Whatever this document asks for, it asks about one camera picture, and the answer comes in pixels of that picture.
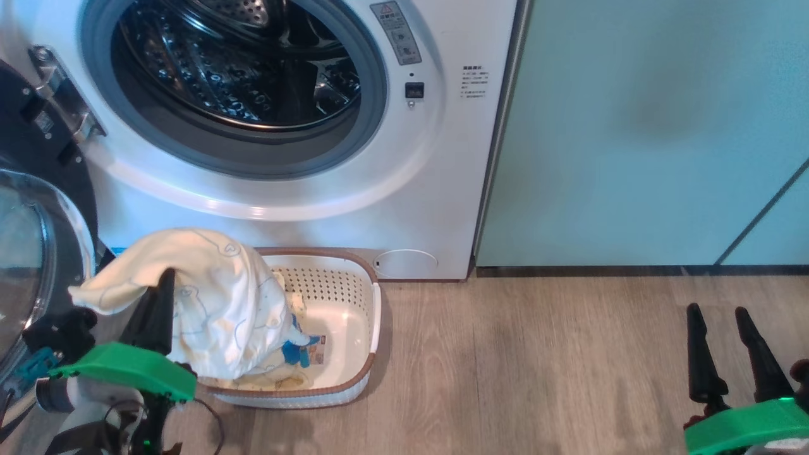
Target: brown basket rim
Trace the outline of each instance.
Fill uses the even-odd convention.
[[[352,261],[360,265],[367,273],[368,276],[371,277],[371,283],[376,284],[379,282],[379,279],[376,277],[376,273],[374,269],[361,257],[357,256],[356,254],[349,253],[347,251],[341,250],[331,250],[331,249],[305,249],[305,248],[256,248],[256,251],[261,256],[318,256],[318,257],[337,257],[340,259],[345,259],[347,261]],[[239,397],[239,398],[303,398],[303,397],[314,397],[316,395],[331,395],[334,393],[341,393],[345,392],[348,389],[351,389],[355,385],[359,384],[359,381],[362,381],[362,378],[365,377],[368,372],[371,370],[371,367],[374,364],[374,357],[375,353],[369,352],[368,357],[365,360],[365,364],[363,364],[362,368],[360,368],[359,372],[354,375],[348,381],[334,385],[332,387],[322,387],[320,389],[305,389],[305,390],[271,390],[267,392],[255,392],[249,390],[233,390],[233,389],[225,389],[223,387],[214,387],[212,385],[205,385],[200,382],[197,382],[197,390],[203,393],[210,393],[213,395],[227,395],[228,397]]]

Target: cabinet door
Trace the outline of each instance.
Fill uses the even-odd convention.
[[[477,264],[713,264],[806,159],[807,18],[535,0]]]
[[[722,264],[809,264],[809,172],[796,180]]]

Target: floor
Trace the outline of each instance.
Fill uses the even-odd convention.
[[[702,306],[732,406],[752,403],[733,309],[746,306],[782,367],[809,355],[809,277],[472,279],[387,283],[383,339],[361,399],[325,410],[214,402],[223,454],[684,453],[685,305]],[[198,404],[167,447],[213,453]],[[58,417],[33,415],[3,453],[42,453]]]

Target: metal hinge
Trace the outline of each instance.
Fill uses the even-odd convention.
[[[31,61],[42,78],[36,93],[48,101],[73,133],[76,143],[88,140],[94,134],[106,136],[95,115],[70,81],[56,54],[48,46],[34,46],[29,51]]]

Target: white laundry basket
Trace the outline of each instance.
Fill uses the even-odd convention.
[[[224,402],[271,409],[338,406],[353,401],[368,385],[379,343],[382,293],[376,274],[349,253],[305,249],[257,249],[286,281],[287,292],[303,295],[305,332],[326,335],[322,365],[304,370],[311,384],[275,390],[258,377],[237,381],[200,378],[199,390]]]

